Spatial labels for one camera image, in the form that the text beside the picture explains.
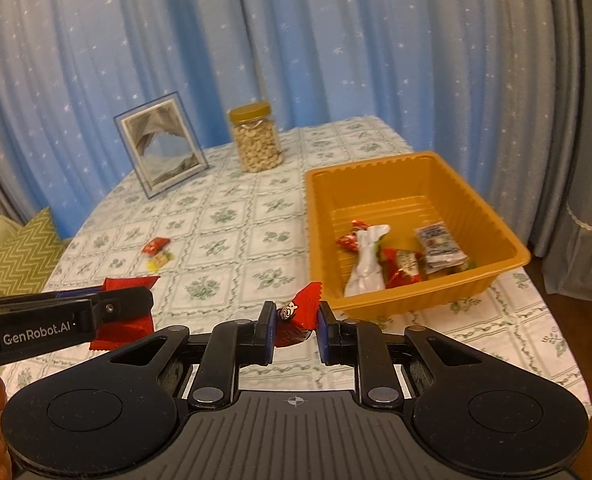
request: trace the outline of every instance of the jar lid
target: jar lid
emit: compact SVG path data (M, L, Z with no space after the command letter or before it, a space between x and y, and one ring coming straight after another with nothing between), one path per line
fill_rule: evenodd
M271 105L266 101L250 103L230 110L230 121L233 123L246 123L255 119L261 119L272 113Z

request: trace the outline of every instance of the jar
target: jar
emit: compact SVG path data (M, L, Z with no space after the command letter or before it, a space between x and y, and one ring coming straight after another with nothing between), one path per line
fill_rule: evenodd
M243 170L257 173L282 162L272 107L261 101L230 111L232 133Z

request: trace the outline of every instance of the orange tray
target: orange tray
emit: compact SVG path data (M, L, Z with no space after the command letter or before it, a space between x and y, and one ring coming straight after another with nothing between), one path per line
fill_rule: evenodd
M323 299L348 316L375 319L468 298L529 251L496 212L433 152L397 155L311 170L306 175L310 275ZM343 297L356 255L336 239L353 219L389 224L382 247L421 251L414 229L443 220L476 268L378 292Z

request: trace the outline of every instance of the pillow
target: pillow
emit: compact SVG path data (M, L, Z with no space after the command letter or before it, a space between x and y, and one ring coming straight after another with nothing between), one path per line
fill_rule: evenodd
M1 293L41 292L65 247L46 207L0 246Z

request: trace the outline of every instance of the tablecloth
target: tablecloth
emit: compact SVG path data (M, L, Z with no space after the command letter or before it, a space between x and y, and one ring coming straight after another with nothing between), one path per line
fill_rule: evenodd
M304 173L314 167L410 152L374 117L281 134L284 163L250 174L233 145L206 150L209 169L148 200L127 176L93 211L63 254L45 290L98 284L107 276L148 274L143 245L171 238L174 260L153 288L156 327L186 324L208 332L230 319L255 319L265 300L291 299L308 282ZM572 391L591 413L585 382L550 311L524 270L502 274L483 294L376 320L402 333L422 324ZM10 393L91 358L87 345L7 366ZM315 335L276 349L269 367L240 371L241 388L351 388L353 371L320 363Z

